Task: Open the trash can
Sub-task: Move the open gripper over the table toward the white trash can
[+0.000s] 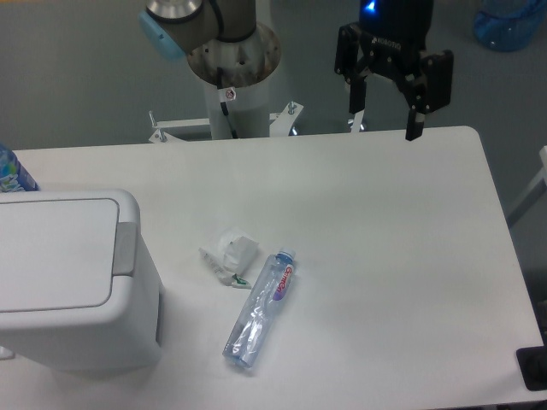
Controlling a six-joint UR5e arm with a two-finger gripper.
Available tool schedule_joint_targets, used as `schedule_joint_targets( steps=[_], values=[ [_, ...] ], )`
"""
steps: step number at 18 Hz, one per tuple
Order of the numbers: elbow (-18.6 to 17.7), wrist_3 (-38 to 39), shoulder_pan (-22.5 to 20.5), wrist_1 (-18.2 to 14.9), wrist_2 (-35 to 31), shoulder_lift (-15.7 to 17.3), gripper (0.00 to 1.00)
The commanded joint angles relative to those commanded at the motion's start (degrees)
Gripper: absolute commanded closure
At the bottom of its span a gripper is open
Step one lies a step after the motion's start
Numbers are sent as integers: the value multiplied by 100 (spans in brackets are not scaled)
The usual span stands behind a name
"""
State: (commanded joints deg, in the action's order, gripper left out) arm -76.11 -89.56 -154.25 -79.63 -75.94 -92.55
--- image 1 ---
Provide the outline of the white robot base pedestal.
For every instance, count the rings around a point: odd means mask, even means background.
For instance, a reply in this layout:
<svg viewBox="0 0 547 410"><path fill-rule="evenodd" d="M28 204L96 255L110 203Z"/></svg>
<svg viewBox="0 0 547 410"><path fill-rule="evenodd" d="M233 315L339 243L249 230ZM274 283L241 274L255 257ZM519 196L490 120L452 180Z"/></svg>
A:
<svg viewBox="0 0 547 410"><path fill-rule="evenodd" d="M241 42L213 39L187 56L203 84L214 140L269 136L269 79L280 58L278 37L261 22Z"/></svg>

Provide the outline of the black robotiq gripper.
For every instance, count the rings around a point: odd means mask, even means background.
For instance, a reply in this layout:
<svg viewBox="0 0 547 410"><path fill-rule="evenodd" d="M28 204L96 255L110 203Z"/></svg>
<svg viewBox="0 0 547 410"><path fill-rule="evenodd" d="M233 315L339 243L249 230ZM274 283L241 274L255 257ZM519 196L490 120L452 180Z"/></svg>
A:
<svg viewBox="0 0 547 410"><path fill-rule="evenodd" d="M405 139L414 141L425 118L450 104L454 54L444 50L423 56L432 22L431 1L361 1L359 21L338 30L334 71L350 86L349 112L365 109L369 66L391 58L411 82Z"/></svg>

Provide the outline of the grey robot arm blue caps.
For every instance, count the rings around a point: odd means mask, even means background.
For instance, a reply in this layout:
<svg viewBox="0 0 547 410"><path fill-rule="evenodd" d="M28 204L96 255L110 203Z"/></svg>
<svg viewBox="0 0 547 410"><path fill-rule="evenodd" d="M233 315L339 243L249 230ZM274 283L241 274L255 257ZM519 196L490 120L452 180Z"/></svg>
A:
<svg viewBox="0 0 547 410"><path fill-rule="evenodd" d="M334 71L349 86L349 111L359 130L367 79L390 80L409 107L405 137L417 139L425 118L451 100L454 56L430 54L430 1L363 1L357 21L341 26ZM167 59L185 58L204 86L214 139L271 137L268 79L279 66L274 31L253 1L149 1L139 25Z"/></svg>

